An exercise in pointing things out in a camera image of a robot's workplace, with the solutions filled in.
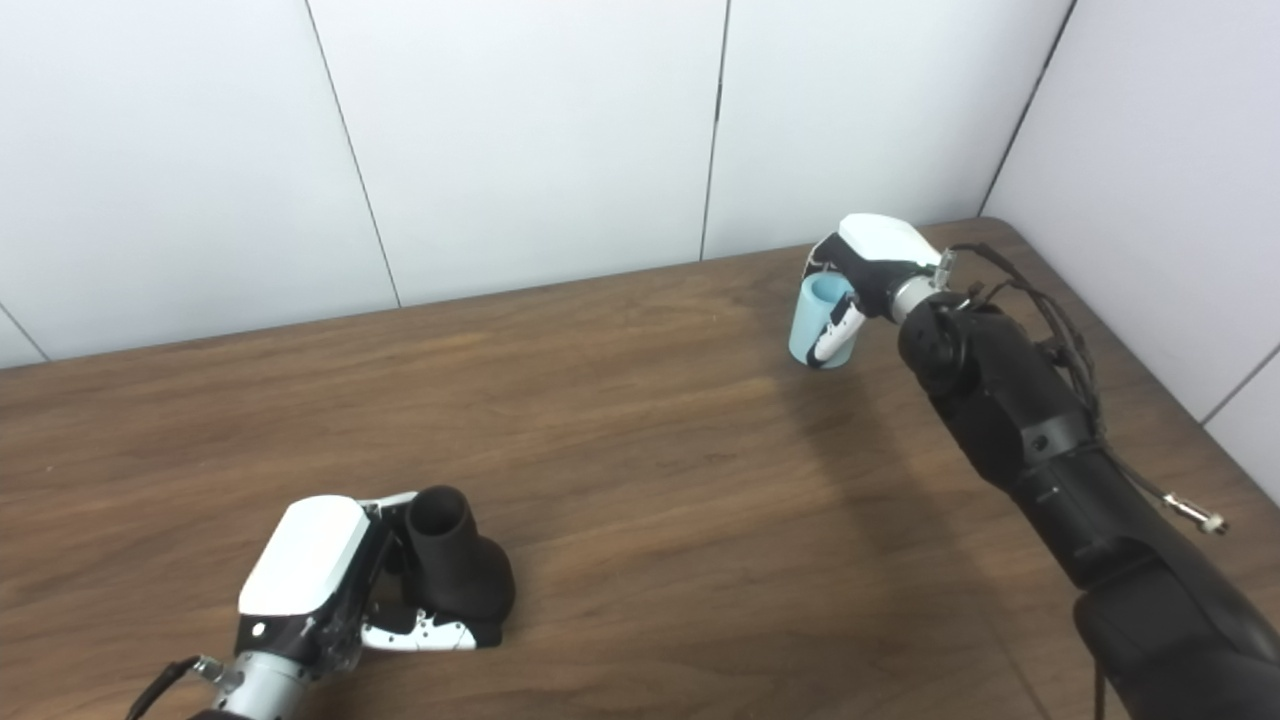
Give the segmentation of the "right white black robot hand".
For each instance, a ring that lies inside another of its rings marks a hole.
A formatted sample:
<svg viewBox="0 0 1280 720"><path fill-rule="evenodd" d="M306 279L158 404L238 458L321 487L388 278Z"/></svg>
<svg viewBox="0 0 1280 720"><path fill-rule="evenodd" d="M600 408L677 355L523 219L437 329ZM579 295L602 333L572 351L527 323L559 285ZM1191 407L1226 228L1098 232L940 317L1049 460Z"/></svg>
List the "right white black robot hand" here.
<svg viewBox="0 0 1280 720"><path fill-rule="evenodd" d="M947 263L905 220L845 217L806 256L788 351L810 369L844 365L867 322L900 324L916 305L945 291Z"/></svg>

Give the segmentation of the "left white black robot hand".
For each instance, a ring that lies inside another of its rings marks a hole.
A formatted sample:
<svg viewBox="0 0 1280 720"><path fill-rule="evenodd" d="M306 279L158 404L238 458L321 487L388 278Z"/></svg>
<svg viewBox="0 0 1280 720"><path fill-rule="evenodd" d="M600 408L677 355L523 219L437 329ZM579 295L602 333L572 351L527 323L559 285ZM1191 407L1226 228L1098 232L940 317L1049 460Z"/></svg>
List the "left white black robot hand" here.
<svg viewBox="0 0 1280 720"><path fill-rule="evenodd" d="M285 509L242 585L234 652L323 676L365 650L490 648L515 600L511 561L460 489L312 496Z"/></svg>

